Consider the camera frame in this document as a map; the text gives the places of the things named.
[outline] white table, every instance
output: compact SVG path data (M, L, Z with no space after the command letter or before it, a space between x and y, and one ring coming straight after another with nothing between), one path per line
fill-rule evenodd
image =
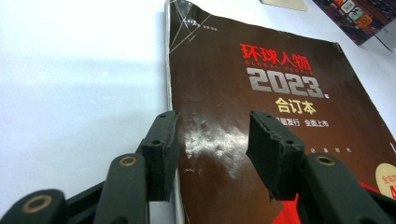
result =
M211 14L340 43L396 135L396 53L357 47L310 0L307 12L259 0L193 0ZM39 189L66 198L106 178L167 110L164 1L0 1L0 217ZM175 223L151 203L151 223Z

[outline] white background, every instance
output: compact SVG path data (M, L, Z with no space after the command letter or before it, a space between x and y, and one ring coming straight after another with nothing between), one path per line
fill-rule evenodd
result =
M396 53L356 46L318 7L194 0L211 14L340 43L393 135ZM39 189L102 182L167 110L164 1L0 0L0 217ZM175 223L151 203L151 223Z

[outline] brown book cover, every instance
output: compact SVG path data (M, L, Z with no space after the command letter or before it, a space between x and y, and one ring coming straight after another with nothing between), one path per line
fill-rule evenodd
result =
M339 158L374 189L377 167L396 165L395 140L337 43L216 17L184 0L167 3L167 27L187 223L298 223L284 210L292 203L270 202L245 154L251 110L273 114L307 154Z

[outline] magazine cover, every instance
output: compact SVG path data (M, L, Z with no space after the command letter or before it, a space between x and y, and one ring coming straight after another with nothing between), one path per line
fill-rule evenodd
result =
M349 38L363 44L396 18L394 0L314 0Z
M166 13L186 223L299 223L293 202L270 202L245 154L251 110L276 116L307 154L331 154L363 185L380 190L382 181L391 192L395 140L337 43L216 17L184 0L168 1Z

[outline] table surface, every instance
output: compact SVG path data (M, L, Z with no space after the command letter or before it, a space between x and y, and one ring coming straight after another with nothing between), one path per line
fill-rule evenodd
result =
M396 52L356 46L311 0L307 12L259 0L193 0L211 14L338 42L396 135ZM70 198L135 152L166 111L164 1L0 1L0 217L39 189ZM150 203L175 223L174 202Z

